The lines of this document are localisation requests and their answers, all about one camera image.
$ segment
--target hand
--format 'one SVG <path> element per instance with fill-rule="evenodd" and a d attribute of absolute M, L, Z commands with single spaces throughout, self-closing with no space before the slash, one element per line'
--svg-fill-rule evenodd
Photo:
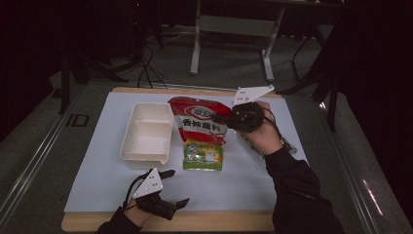
<path fill-rule="evenodd" d="M 131 199 L 124 211 L 124 215 L 135 225 L 142 227 L 143 224 L 152 216 L 136 206 L 136 201 Z"/>
<path fill-rule="evenodd" d="M 267 118 L 274 120 L 273 115 L 269 111 L 271 107 L 268 102 L 257 101 L 256 103 L 264 108 L 264 115 Z M 267 120 L 264 120 L 261 127 L 254 132 L 241 134 L 264 155 L 272 154 L 282 148 L 282 143 L 276 129 Z"/>

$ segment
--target gray floor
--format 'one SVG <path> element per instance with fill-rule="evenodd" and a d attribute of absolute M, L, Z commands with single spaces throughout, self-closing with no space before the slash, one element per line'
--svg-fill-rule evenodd
<path fill-rule="evenodd" d="M 181 34 L 180 30 L 171 30 L 169 33 L 177 33 L 179 36 L 165 37 L 166 47 L 160 51 L 156 42 L 149 40 L 148 46 L 153 50 L 153 57 L 150 61 L 152 68 L 156 72 L 150 72 L 150 79 L 162 88 L 160 80 L 173 88 L 173 85 L 209 87 L 219 89 L 237 89 L 238 87 L 267 86 L 270 83 L 265 80 L 264 70 L 261 62 L 260 50 L 265 48 L 267 40 L 257 38 L 250 41 L 250 38 L 230 36 L 231 41 L 239 43 L 227 43 L 219 45 L 210 42 L 207 39 L 219 39 L 215 35 L 204 35 L 201 48 L 201 58 L 199 74 L 193 76 L 189 73 L 191 56 L 193 50 L 193 36 L 189 33 Z M 282 90 L 297 84 L 293 75 L 290 58 L 299 46 L 299 41 L 293 38 L 280 38 L 276 41 L 275 48 L 271 55 L 275 81 L 271 84 L 276 90 Z M 309 41 L 303 51 L 297 58 L 297 66 L 300 75 L 310 68 L 312 62 L 319 52 L 319 45 L 316 41 Z M 146 50 L 145 58 L 150 59 L 150 50 Z M 105 99 L 105 94 L 113 87 L 117 86 L 136 86 L 136 81 L 141 67 L 119 73 L 120 76 L 129 79 L 129 83 L 115 83 L 107 80 L 95 72 L 89 86 L 80 89 L 97 89 L 101 96 L 90 96 L 89 93 L 80 94 L 81 104 L 72 107 L 72 113 L 82 113 L 82 110 L 94 110 L 96 116 L 86 129 L 70 129 L 61 132 L 54 138 L 54 144 L 59 147 L 65 147 L 67 152 L 58 158 L 54 148 L 43 146 L 45 151 L 44 164 L 42 170 L 33 179 L 27 188 L 26 196 L 21 198 L 21 202 L 16 208 L 14 215 L 10 218 L 4 233 L 63 233 L 60 228 L 62 220 L 62 208 L 64 208 L 67 189 L 71 184 L 63 182 L 56 183 L 56 180 L 47 181 L 48 176 L 60 175 L 62 180 L 73 181 L 77 174 L 79 164 L 82 162 L 82 155 L 86 150 L 87 144 L 67 145 L 69 137 L 74 134 L 82 142 L 89 142 L 94 131 L 95 121 L 98 119 L 99 110 L 102 108 L 101 101 Z M 51 80 L 58 87 L 59 73 Z M 148 86 L 146 78 L 142 79 L 142 86 Z M 75 96 L 76 85 L 73 84 L 72 96 Z M 309 98 L 314 87 L 309 87 L 300 91 L 295 96 Z M 34 155 L 38 155 L 39 147 L 42 147 L 42 141 L 48 134 L 48 131 L 54 127 L 56 122 L 66 123 L 67 119 L 62 119 L 58 115 L 59 99 L 48 97 L 0 144 L 1 163 L 0 163 L 0 200 L 3 201 L 8 192 L 11 191 L 15 181 L 19 178 L 24 167 Z M 336 137 L 339 139 L 343 151 L 348 156 L 349 164 L 354 169 L 356 176 L 365 175 L 366 165 L 372 168 L 372 174 L 378 177 L 377 181 L 383 181 L 384 177 L 381 172 L 374 170 L 377 168 L 377 162 L 371 160 L 374 158 L 373 152 L 360 129 L 355 116 L 350 107 L 347 105 L 346 98 L 339 96 L 336 114 Z M 377 200 L 386 201 L 382 207 L 385 212 L 385 221 L 377 220 L 379 229 L 382 233 L 412 233 L 411 227 L 406 222 L 400 211 L 398 203 L 394 201 L 393 194 L 384 194 L 389 191 L 389 186 L 382 182 L 373 181 L 369 188 L 376 191 Z"/>

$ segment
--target person's right hand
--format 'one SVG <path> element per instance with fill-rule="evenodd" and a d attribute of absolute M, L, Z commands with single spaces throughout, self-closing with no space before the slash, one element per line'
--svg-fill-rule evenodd
<path fill-rule="evenodd" d="M 273 115 L 270 113 L 271 106 L 268 102 L 257 101 L 257 104 L 264 108 L 264 114 L 267 118 L 273 119 Z M 272 154 L 282 148 L 282 143 L 280 141 L 279 134 L 272 124 L 267 120 L 264 120 L 261 127 L 252 133 L 240 132 L 245 136 L 254 147 L 264 155 Z"/>

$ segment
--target person's arm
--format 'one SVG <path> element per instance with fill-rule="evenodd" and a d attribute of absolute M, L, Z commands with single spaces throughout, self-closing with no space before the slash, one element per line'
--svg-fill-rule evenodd
<path fill-rule="evenodd" d="M 133 234 L 139 232 L 152 215 L 137 208 L 134 199 L 124 211 L 118 208 L 112 218 L 97 229 L 96 234 Z"/>
<path fill-rule="evenodd" d="M 259 102 L 265 115 L 273 119 L 270 105 Z M 282 146 L 272 124 L 252 133 L 243 133 L 254 147 L 264 154 L 268 174 L 277 191 L 273 213 L 276 233 L 343 233 L 331 204 L 321 198 L 319 178 L 305 161 L 295 160 Z"/>

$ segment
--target white bracket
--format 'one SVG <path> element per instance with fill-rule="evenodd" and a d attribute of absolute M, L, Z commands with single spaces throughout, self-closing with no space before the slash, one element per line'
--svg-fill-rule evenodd
<path fill-rule="evenodd" d="M 238 88 L 232 103 L 233 105 L 239 105 L 255 101 L 257 98 L 270 93 L 273 89 L 273 85 L 264 87 Z"/>
<path fill-rule="evenodd" d="M 145 180 L 140 183 L 134 193 L 131 195 L 134 199 L 146 196 L 151 193 L 161 191 L 164 186 L 161 182 L 158 169 L 154 168 Z"/>

